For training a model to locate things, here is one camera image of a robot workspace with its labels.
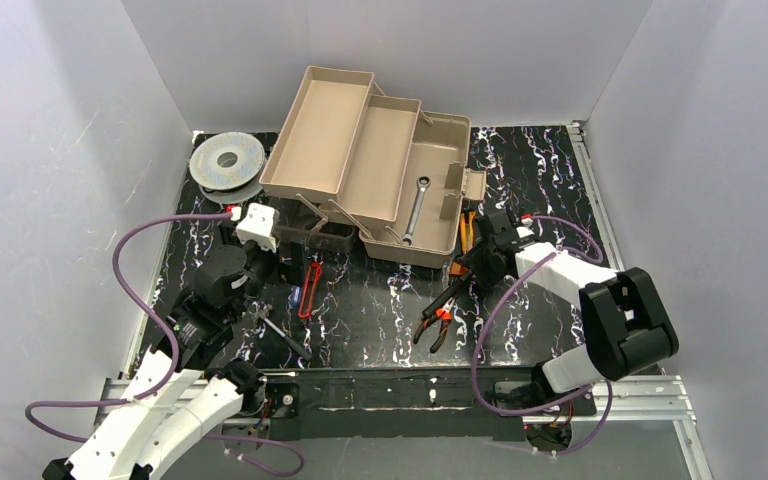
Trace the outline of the steel combination wrench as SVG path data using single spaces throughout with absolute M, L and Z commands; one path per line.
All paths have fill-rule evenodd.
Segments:
M 402 236 L 401 242 L 403 245 L 410 246 L 414 241 L 414 234 L 419 222 L 421 210 L 424 204 L 426 193 L 431 185 L 431 180 L 428 176 L 420 176 L 417 178 L 416 186 L 417 191 L 414 199 L 414 203 L 411 209 L 411 214 Z

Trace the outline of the beige plastic tool box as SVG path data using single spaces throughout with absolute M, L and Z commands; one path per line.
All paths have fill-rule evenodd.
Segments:
M 459 248 L 459 216 L 486 174 L 468 166 L 471 120 L 389 96 L 373 73 L 310 65 L 260 176 L 271 197 L 325 223 L 353 225 L 369 257 L 442 269 Z M 413 244 L 401 242 L 428 176 Z

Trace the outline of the black handled hammer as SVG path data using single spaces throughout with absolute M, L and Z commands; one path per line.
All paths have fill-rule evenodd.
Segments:
M 454 299 L 458 302 L 461 297 L 468 296 L 470 289 L 478 284 L 478 280 L 479 277 L 470 270 L 464 275 L 454 278 L 449 285 L 422 310 L 421 319 L 431 319 L 436 310 L 442 308 L 449 300 Z

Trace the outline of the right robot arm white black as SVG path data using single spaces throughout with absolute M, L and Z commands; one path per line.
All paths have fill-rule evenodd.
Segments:
M 462 258 L 480 285 L 507 276 L 515 292 L 533 283 L 575 307 L 584 341 L 560 356 L 536 364 L 530 380 L 489 402 L 478 384 L 478 361 L 470 365 L 476 399 L 505 416 L 530 415 L 561 405 L 600 381 L 617 381 L 666 360 L 679 340 L 652 277 L 641 268 L 625 271 L 571 255 L 539 240 L 522 218 L 496 210 L 477 218 L 479 238 Z

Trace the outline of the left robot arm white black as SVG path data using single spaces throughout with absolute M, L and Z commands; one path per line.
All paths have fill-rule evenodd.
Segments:
M 123 394 L 89 402 L 109 413 L 67 458 L 50 461 L 45 479 L 159 479 L 227 418 L 266 408 L 265 375 L 250 362 L 209 366 L 279 265 L 274 222 L 264 214 L 220 214 L 235 240 L 213 248 L 182 288 L 163 338 L 150 347 Z

